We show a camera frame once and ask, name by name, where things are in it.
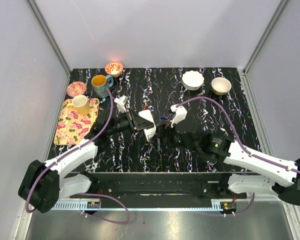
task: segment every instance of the black table surface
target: black table surface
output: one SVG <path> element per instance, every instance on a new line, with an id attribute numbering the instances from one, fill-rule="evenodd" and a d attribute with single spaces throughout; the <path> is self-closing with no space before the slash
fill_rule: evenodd
<path id="1" fill-rule="evenodd" d="M 197 91 L 189 91 L 182 85 L 182 75 L 187 71 L 198 71 L 204 76 L 204 85 Z M 103 68 L 74 69 L 70 83 L 84 82 L 87 96 L 97 98 L 91 84 L 96 75 L 107 75 Z M 225 77 L 232 84 L 231 91 L 217 96 L 211 91 L 211 81 L 216 77 Z M 169 115 L 173 104 L 181 103 L 195 96 L 206 96 L 220 103 L 230 116 L 243 144 L 261 150 L 257 133 L 251 117 L 245 92 L 234 67 L 188 67 L 188 68 L 125 68 L 120 77 L 114 79 L 112 95 L 128 97 L 126 106 L 139 112 L 145 104 L 152 113 L 155 124 L 166 120 L 161 116 Z M 101 99 L 98 115 L 101 116 L 110 107 L 110 98 Z M 184 121 L 200 124 L 206 132 L 224 132 L 234 137 L 230 126 L 220 109 L 205 100 L 195 100 L 184 105 L 187 117 Z M 185 148 L 157 150 L 155 142 L 147 142 L 143 132 L 119 133 L 110 139 L 111 144 L 98 157 L 86 161 L 74 169 L 74 172 L 244 172 L 238 166 L 222 162 L 209 162 L 196 152 Z M 48 159 L 65 152 L 72 146 L 55 145 L 53 142 Z"/>

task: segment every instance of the floral tray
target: floral tray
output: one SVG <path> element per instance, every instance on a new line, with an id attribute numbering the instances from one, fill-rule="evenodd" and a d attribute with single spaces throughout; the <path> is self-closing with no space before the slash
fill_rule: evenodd
<path id="1" fill-rule="evenodd" d="M 72 99 L 63 102 L 58 125 L 54 136 L 56 145 L 76 145 L 80 143 L 96 121 L 99 109 L 99 99 L 89 98 L 90 113 L 80 115 L 67 107 Z"/>

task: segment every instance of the small patterned bowl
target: small patterned bowl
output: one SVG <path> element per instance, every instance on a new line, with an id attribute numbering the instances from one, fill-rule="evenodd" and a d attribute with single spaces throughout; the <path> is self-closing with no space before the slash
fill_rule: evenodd
<path id="1" fill-rule="evenodd" d="M 78 95 L 82 95 L 87 91 L 87 86 L 82 81 L 74 81 L 71 83 L 67 89 L 66 94 L 69 95 L 69 97 L 74 98 Z"/>
<path id="2" fill-rule="evenodd" d="M 123 70 L 124 66 L 119 61 L 111 61 L 105 66 L 105 72 L 114 78 L 119 77 Z"/>

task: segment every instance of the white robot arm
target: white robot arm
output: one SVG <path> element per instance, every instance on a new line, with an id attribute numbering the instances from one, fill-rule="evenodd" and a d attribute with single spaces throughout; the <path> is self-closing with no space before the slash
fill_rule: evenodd
<path id="1" fill-rule="evenodd" d="M 105 131 L 96 140 L 91 141 L 105 124 L 105 121 L 100 120 L 99 117 L 91 127 L 88 135 L 84 137 L 85 139 L 77 144 L 78 150 L 69 154 L 72 150 L 71 148 L 43 163 L 38 160 L 33 161 L 25 173 L 18 195 L 26 200 L 33 182 L 39 174 L 52 163 L 56 163 L 42 177 L 30 198 L 32 206 L 41 213 L 46 213 L 58 200 L 78 193 L 86 193 L 93 187 L 92 183 L 96 179 L 87 172 L 72 177 L 65 177 L 85 161 L 94 158 L 98 151 L 102 151 L 111 135 L 123 131 L 132 131 L 134 133 L 143 131 L 146 140 L 149 141 L 156 133 L 156 125 L 150 110 L 142 110 L 136 114 L 132 109 L 125 107 L 126 101 L 126 96 L 114 100 L 121 112 L 121 116 L 112 118 Z"/>
<path id="2" fill-rule="evenodd" d="M 218 134 L 205 134 L 198 129 L 186 132 L 178 129 L 178 125 L 187 116 L 187 110 L 183 106 L 171 106 L 171 111 L 175 113 L 171 124 L 164 127 L 159 126 L 159 138 L 163 141 L 178 142 L 181 147 L 188 148 L 194 143 L 194 149 L 203 157 L 223 161 L 226 164 L 240 166 L 249 169 L 260 175 L 229 174 L 227 188 L 235 194 L 256 193 L 270 194 L 278 196 L 281 200 L 300 206 L 300 174 L 292 170 L 300 171 L 300 158 L 296 161 L 276 158 L 262 152 L 243 146 L 250 152 L 243 151 L 240 144 L 229 138 Z M 254 156 L 259 156 L 277 163 L 287 168 L 284 169 L 267 161 L 260 160 Z"/>

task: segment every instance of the white bowl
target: white bowl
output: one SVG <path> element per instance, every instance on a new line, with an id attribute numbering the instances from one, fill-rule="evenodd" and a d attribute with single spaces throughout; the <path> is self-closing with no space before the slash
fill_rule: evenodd
<path id="1" fill-rule="evenodd" d="M 183 86 L 191 91 L 198 90 L 204 84 L 205 78 L 198 71 L 187 71 L 182 75 Z"/>
<path id="2" fill-rule="evenodd" d="M 222 96 L 227 94 L 231 88 L 231 82 L 224 77 L 216 77 L 211 82 L 212 91 L 214 94 Z"/>

